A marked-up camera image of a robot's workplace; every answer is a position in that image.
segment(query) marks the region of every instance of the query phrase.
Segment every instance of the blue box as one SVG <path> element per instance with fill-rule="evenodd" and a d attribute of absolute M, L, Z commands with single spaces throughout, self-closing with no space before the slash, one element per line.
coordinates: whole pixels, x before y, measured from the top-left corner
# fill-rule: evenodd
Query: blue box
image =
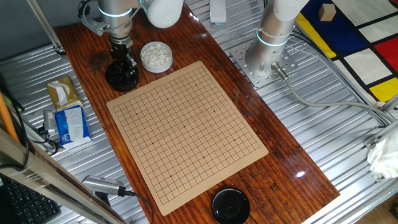
<path fill-rule="evenodd" d="M 74 108 L 80 108 L 81 118 L 83 120 L 83 133 L 82 133 L 83 138 L 78 141 L 72 141 L 70 139 L 68 120 L 67 120 L 67 116 L 65 114 L 66 110 L 70 110 L 70 109 L 74 109 Z M 90 134 L 90 130 L 88 129 L 86 116 L 83 111 L 83 108 L 81 108 L 80 106 L 74 106 L 74 107 L 71 107 L 66 110 L 56 112 L 54 115 L 62 147 L 64 147 L 65 149 L 72 149 L 72 148 L 80 146 L 84 143 L 91 142 L 91 134 Z"/>

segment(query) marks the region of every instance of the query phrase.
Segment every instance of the wooden tabletop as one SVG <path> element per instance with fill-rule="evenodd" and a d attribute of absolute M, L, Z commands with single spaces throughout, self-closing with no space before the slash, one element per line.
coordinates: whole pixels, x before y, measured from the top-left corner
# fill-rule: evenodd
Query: wooden tabletop
<path fill-rule="evenodd" d="M 108 101 L 125 94 L 112 90 L 104 77 L 106 68 L 113 62 L 108 53 L 111 49 L 108 35 L 98 37 L 81 24 L 58 27 L 56 32 L 132 188 L 154 205 L 154 223 L 216 223 L 211 214 L 211 200 L 217 189 L 225 185 L 237 187 L 248 196 L 251 213 L 246 223 L 302 223 L 339 196 L 338 191 L 190 13 L 184 5 L 179 21 L 167 29 L 154 27 L 142 11 L 137 13 L 131 32 L 140 78 L 137 87 L 201 60 L 269 154 L 165 217 L 160 214 L 106 107 Z M 141 48 L 152 41 L 164 42 L 172 49 L 173 64 L 164 73 L 148 72 L 141 64 Z M 299 172 L 305 174 L 297 177 Z M 140 203 L 150 219 L 150 208 L 142 200 Z"/>

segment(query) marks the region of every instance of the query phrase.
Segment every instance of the silver tube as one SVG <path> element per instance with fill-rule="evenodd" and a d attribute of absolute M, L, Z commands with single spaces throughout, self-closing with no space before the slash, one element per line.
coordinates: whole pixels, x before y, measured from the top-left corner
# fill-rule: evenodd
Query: silver tube
<path fill-rule="evenodd" d="M 282 52 L 296 17 L 288 21 L 278 19 L 274 2 L 269 1 L 262 13 L 254 42 L 246 52 L 245 60 L 250 71 L 254 74 L 272 72 L 272 63 L 279 63 L 282 59 Z"/>
<path fill-rule="evenodd" d="M 40 24 L 44 28 L 44 31 L 47 33 L 48 37 L 51 40 L 51 43 L 54 45 L 54 49 L 57 53 L 63 54 L 65 50 L 62 47 L 60 40 L 58 39 L 57 35 L 53 27 L 51 26 L 49 20 L 45 16 L 42 8 L 37 3 L 37 0 L 27 0 L 30 8 L 32 9 L 33 13 L 35 14 L 36 18 L 39 20 Z"/>

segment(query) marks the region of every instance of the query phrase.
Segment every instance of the black bowl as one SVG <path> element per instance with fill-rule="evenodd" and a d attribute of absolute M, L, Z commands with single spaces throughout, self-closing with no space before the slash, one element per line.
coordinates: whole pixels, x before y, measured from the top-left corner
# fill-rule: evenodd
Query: black bowl
<path fill-rule="evenodd" d="M 214 196 L 211 211 L 221 224 L 242 224 L 249 218 L 249 199 L 239 189 L 225 187 Z"/>

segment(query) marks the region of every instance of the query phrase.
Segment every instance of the colorful rug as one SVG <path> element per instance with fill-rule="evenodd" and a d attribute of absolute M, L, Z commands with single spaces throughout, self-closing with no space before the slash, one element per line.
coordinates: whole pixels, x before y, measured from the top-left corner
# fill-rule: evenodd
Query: colorful rug
<path fill-rule="evenodd" d="M 336 6 L 319 20 L 324 3 Z M 297 22 L 372 103 L 398 94 L 398 10 L 388 0 L 310 0 Z"/>

